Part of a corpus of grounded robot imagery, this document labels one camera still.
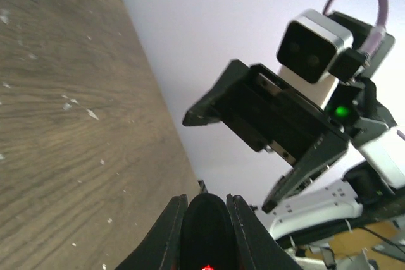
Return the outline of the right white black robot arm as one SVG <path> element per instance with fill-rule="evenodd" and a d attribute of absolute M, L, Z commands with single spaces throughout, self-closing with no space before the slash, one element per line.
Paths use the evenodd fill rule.
<path fill-rule="evenodd" d="M 309 9 L 287 26 L 279 73 L 233 60 L 186 112 L 185 126 L 222 122 L 290 165 L 262 205 L 281 246 L 404 212 L 404 132 L 371 81 L 393 44 L 382 22 Z"/>

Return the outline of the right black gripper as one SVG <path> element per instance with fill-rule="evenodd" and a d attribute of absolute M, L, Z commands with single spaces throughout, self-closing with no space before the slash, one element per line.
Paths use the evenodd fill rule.
<path fill-rule="evenodd" d="M 229 62 L 214 85 L 185 113 L 183 126 L 224 122 L 256 152 L 270 146 L 292 169 L 279 179 L 261 210 L 270 213 L 301 193 L 348 150 L 348 137 L 327 115 L 261 64 Z"/>

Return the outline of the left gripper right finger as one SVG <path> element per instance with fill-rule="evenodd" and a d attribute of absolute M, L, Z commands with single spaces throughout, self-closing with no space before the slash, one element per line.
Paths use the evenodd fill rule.
<path fill-rule="evenodd" d="M 237 269 L 301 270 L 301 266 L 271 237 L 240 195 L 227 195 L 236 240 Z"/>

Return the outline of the black remote control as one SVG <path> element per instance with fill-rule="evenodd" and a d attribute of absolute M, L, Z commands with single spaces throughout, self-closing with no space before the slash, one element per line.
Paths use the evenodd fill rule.
<path fill-rule="evenodd" d="M 181 227 L 180 269 L 236 269 L 235 235 L 224 201 L 202 193 L 189 204 Z"/>

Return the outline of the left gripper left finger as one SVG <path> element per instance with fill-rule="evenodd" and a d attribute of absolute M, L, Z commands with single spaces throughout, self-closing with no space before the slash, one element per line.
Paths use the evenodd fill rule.
<path fill-rule="evenodd" d="M 185 194 L 172 197 L 143 241 L 116 268 L 121 270 L 178 269 L 180 230 L 186 210 Z"/>

